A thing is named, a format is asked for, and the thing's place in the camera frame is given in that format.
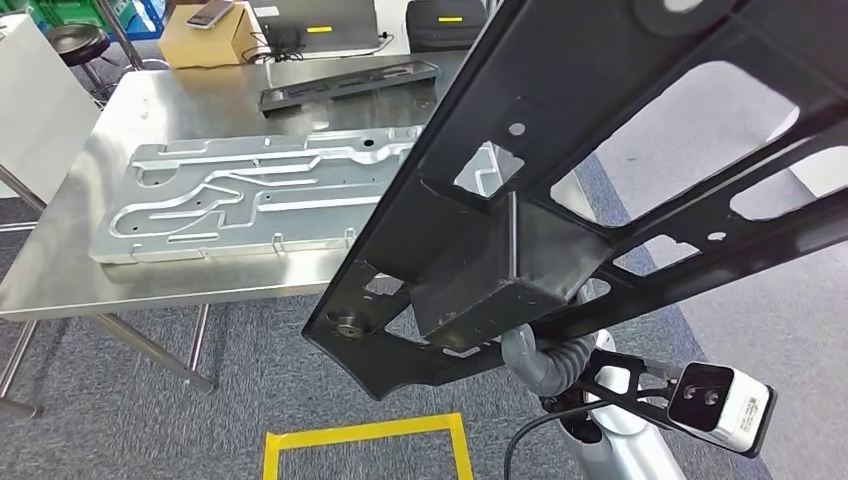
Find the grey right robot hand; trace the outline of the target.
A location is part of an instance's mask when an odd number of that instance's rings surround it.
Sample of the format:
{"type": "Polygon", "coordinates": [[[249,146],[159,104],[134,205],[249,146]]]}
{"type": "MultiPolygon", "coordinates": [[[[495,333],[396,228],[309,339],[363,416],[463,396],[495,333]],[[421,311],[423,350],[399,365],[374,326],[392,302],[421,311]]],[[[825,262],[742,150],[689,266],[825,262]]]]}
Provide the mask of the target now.
{"type": "Polygon", "coordinates": [[[500,341],[506,367],[527,389],[539,397],[554,397],[567,389],[554,360],[540,351],[529,325],[504,332],[500,341]]]}

